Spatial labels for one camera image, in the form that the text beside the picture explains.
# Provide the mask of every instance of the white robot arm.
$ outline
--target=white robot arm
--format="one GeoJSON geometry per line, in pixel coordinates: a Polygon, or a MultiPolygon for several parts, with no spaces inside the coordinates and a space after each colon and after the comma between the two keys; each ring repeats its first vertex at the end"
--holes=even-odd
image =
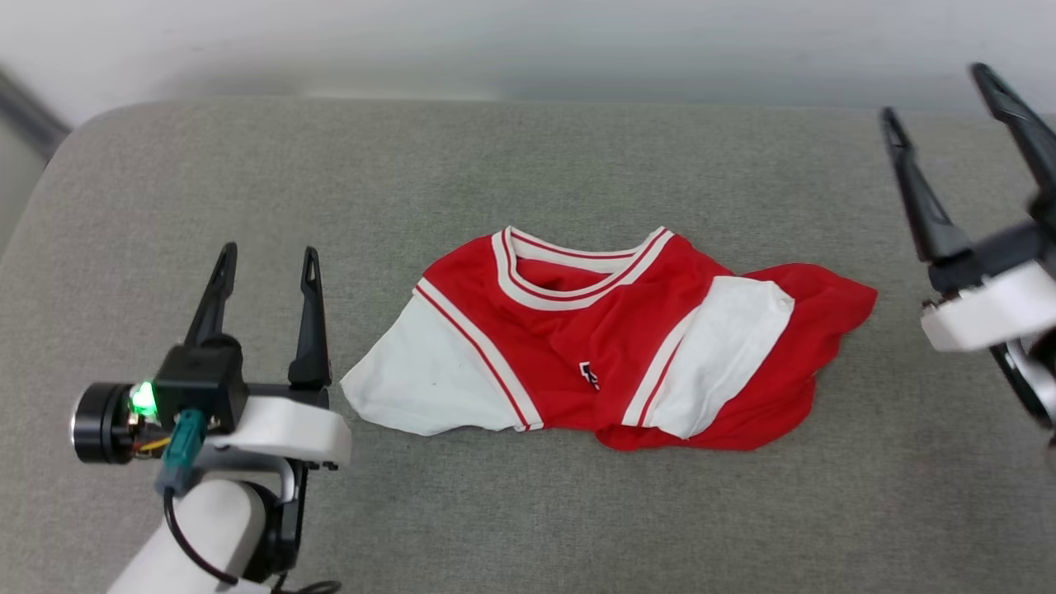
{"type": "MultiPolygon", "coordinates": [[[[242,350],[223,334],[237,247],[224,247],[187,338],[139,385],[93,384],[71,422],[83,462],[162,460],[155,488],[164,521],[111,586],[111,594],[285,592],[297,561],[312,470],[336,470],[352,452],[344,419],[329,410],[325,316],[316,250],[305,252],[304,309],[288,385],[246,384],[242,350]],[[274,474],[279,493],[210,478],[216,470],[274,474]]],[[[337,592],[323,581],[305,594],[337,592]]]]}
{"type": "MultiPolygon", "coordinates": [[[[921,326],[939,351],[988,349],[1024,408],[1044,428],[1056,423],[1056,134],[1004,80],[976,63],[972,76],[995,119],[1004,123],[1038,193],[1031,219],[973,242],[955,225],[916,163],[891,108],[881,114],[918,258],[938,299],[921,326]],[[1038,337],[1030,350],[1023,340],[1038,337]]],[[[1050,442],[1050,452],[1056,440],[1050,442]]]]}

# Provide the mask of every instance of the shirt logo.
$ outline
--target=shirt logo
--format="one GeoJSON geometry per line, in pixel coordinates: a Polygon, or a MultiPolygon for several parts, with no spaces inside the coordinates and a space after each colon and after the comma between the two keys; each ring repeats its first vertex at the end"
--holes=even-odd
{"type": "Polygon", "coordinates": [[[587,382],[595,387],[595,390],[601,389],[598,387],[598,376],[595,375],[595,372],[590,371],[590,361],[587,360],[580,364],[580,373],[583,374],[583,377],[587,378],[587,382]]]}

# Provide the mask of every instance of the cable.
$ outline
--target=cable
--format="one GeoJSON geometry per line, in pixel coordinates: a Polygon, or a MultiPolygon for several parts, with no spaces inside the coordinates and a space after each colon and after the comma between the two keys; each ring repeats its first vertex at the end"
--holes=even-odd
{"type": "Polygon", "coordinates": [[[164,438],[164,439],[161,439],[161,440],[154,440],[152,442],[145,443],[142,446],[137,447],[136,451],[150,451],[152,449],[157,449],[159,447],[165,447],[165,446],[169,445],[170,441],[172,441],[172,438],[164,438]]]}
{"type": "Polygon", "coordinates": [[[341,590],[341,582],[329,579],[305,586],[296,592],[289,592],[287,590],[272,590],[271,592],[275,594],[335,594],[339,590],[341,590]]]}
{"type": "Polygon", "coordinates": [[[191,543],[187,542],[187,537],[184,536],[183,531],[180,530],[180,524],[176,523],[176,512],[172,506],[172,498],[174,495],[175,491],[172,487],[165,489],[163,501],[165,504],[165,523],[169,524],[169,532],[172,533],[172,538],[176,539],[176,544],[184,550],[184,554],[187,555],[187,558],[194,561],[194,564],[202,568],[202,570],[207,574],[219,579],[221,583],[226,583],[228,586],[237,584],[239,582],[239,578],[209,564],[209,561],[203,559],[202,556],[197,554],[197,551],[194,551],[194,547],[191,546],[191,543]]]}
{"type": "MultiPolygon", "coordinates": [[[[165,523],[169,525],[169,532],[172,533],[172,538],[176,540],[176,544],[178,544],[180,549],[184,551],[187,558],[194,561],[195,565],[202,568],[202,571],[220,580],[221,583],[227,583],[228,586],[238,584],[239,578],[210,564],[209,561],[202,558],[202,556],[197,554],[197,551],[191,546],[191,543],[187,541],[187,537],[184,536],[183,531],[180,530],[180,524],[176,523],[176,511],[172,505],[172,498],[174,496],[175,491],[172,487],[168,487],[165,489],[165,495],[163,496],[162,501],[165,506],[165,523]]],[[[271,589],[272,594],[335,594],[341,590],[341,582],[335,580],[317,581],[305,586],[296,592],[282,590],[282,584],[286,582],[286,573],[279,576],[279,580],[276,581],[275,587],[271,589]]]]}

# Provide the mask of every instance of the gray cushion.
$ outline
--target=gray cushion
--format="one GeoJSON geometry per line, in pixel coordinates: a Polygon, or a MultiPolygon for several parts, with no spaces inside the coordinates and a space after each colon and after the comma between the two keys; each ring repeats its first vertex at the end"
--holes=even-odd
{"type": "MultiPolygon", "coordinates": [[[[907,114],[976,237],[1024,217],[1003,128],[907,114]]],[[[92,380],[150,376],[239,242],[227,330],[282,380],[315,245],[335,373],[434,259],[514,224],[584,249],[658,225],[735,271],[816,262],[880,291],[811,416],[742,453],[588,433],[419,438],[358,421],[315,475],[291,584],[347,592],[1042,592],[1043,432],[985,354],[934,352],[930,295],[869,111],[221,99],[124,109],[48,167],[0,262],[0,590],[97,592],[161,521],[156,467],[79,464],[92,380]]]]}

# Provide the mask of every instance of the black cable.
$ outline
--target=black cable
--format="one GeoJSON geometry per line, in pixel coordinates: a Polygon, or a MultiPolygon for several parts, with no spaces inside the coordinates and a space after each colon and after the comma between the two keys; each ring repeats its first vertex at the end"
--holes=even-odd
{"type": "Polygon", "coordinates": [[[194,547],[191,546],[190,542],[187,542],[187,537],[184,536],[183,531],[180,530],[180,524],[176,523],[176,512],[172,506],[172,498],[174,495],[175,491],[173,491],[172,487],[166,488],[163,501],[165,503],[165,523],[169,524],[169,532],[172,533],[172,538],[176,539],[176,544],[184,550],[184,554],[187,555],[187,558],[194,561],[194,564],[202,568],[203,571],[212,577],[215,577],[222,583],[227,583],[229,586],[237,584],[239,582],[239,578],[211,565],[209,561],[202,558],[202,555],[197,554],[197,551],[194,551],[194,547]]]}
{"type": "Polygon", "coordinates": [[[288,592],[285,590],[272,590],[272,592],[276,594],[335,594],[338,590],[341,590],[341,582],[331,579],[326,581],[317,581],[313,584],[305,586],[296,592],[288,592]]]}
{"type": "MultiPolygon", "coordinates": [[[[169,532],[172,533],[172,538],[176,539],[176,544],[180,545],[180,549],[184,551],[184,554],[187,555],[190,560],[194,561],[195,565],[202,568],[204,572],[219,579],[221,583],[227,583],[229,586],[239,583],[238,577],[229,573],[225,573],[210,564],[209,561],[206,561],[201,555],[197,554],[197,551],[191,546],[190,542],[187,542],[187,537],[184,536],[183,531],[180,530],[180,524],[176,522],[176,511],[172,505],[173,497],[175,497],[175,491],[172,487],[168,487],[165,489],[165,495],[162,500],[165,505],[165,523],[169,525],[169,532]]],[[[284,573],[279,576],[279,580],[276,582],[275,588],[271,589],[274,594],[335,594],[341,590],[340,581],[326,580],[310,583],[296,592],[287,592],[286,590],[282,590],[282,584],[286,581],[286,575],[287,574],[284,573]]]]}

